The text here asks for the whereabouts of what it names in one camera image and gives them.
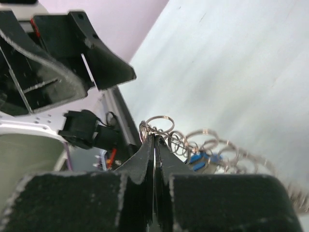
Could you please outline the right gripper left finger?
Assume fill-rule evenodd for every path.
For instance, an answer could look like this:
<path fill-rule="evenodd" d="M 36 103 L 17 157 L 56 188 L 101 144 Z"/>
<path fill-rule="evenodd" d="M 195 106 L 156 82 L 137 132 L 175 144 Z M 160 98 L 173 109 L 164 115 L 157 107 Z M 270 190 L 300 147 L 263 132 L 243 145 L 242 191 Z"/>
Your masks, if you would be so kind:
<path fill-rule="evenodd" d="M 28 174 L 0 215 L 3 232 L 146 232 L 153 221 L 155 138 L 115 171 Z"/>

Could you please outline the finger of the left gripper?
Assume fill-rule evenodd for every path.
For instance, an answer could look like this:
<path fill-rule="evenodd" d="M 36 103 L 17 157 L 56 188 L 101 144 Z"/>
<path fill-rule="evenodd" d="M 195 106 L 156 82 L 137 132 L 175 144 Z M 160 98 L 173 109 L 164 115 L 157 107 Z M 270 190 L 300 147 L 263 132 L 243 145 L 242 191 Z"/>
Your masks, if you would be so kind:
<path fill-rule="evenodd" d="M 79 76 L 38 46 L 12 11 L 1 11 L 0 110 L 35 114 L 86 96 Z"/>
<path fill-rule="evenodd" d="M 102 42 L 84 11 L 35 15 L 32 25 L 47 53 L 74 71 L 87 86 L 87 70 L 100 90 L 136 79 L 133 67 Z"/>

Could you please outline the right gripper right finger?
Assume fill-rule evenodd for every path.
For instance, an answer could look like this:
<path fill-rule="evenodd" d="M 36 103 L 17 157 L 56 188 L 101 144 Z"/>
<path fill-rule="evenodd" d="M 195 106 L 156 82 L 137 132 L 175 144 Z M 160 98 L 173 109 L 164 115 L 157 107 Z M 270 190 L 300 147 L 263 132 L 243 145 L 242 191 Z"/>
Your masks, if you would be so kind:
<path fill-rule="evenodd" d="M 165 232 L 300 232 L 283 184 L 267 174 L 197 174 L 155 138 L 156 215 Z"/>

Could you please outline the round metal keyring disc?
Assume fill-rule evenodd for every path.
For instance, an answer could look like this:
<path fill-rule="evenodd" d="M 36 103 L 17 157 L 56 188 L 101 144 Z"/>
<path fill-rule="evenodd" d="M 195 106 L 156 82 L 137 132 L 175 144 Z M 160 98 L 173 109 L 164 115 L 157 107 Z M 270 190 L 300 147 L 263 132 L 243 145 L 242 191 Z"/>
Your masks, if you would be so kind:
<path fill-rule="evenodd" d="M 269 174 L 279 178 L 273 163 L 263 156 L 236 146 L 230 140 L 222 139 L 216 131 L 199 129 L 188 134 L 175 130 L 175 122 L 169 116 L 154 116 L 139 125 L 140 140 L 150 134 L 160 135 L 172 154 L 189 162 L 194 153 L 217 153 L 222 156 L 214 174 Z"/>

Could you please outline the blue tag key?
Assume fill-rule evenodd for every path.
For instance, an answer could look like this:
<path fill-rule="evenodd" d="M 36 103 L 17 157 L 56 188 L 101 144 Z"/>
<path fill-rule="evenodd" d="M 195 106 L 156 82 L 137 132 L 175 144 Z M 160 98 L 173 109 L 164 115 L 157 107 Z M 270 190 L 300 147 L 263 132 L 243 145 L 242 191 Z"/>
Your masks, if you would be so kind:
<path fill-rule="evenodd" d="M 189 162 L 186 160 L 184 163 L 196 173 L 214 174 L 222 159 L 222 156 L 217 153 L 198 152 L 191 156 Z"/>

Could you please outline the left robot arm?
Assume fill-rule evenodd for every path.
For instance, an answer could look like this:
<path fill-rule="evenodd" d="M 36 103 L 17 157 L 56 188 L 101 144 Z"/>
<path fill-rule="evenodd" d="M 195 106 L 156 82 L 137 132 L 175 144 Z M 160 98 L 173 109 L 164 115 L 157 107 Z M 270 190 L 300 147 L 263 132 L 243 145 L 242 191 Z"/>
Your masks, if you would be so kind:
<path fill-rule="evenodd" d="M 0 13 L 0 132 L 49 137 L 99 148 L 125 161 L 136 132 L 118 85 L 134 69 L 99 38 L 83 11 L 34 15 L 25 30 L 11 10 Z"/>

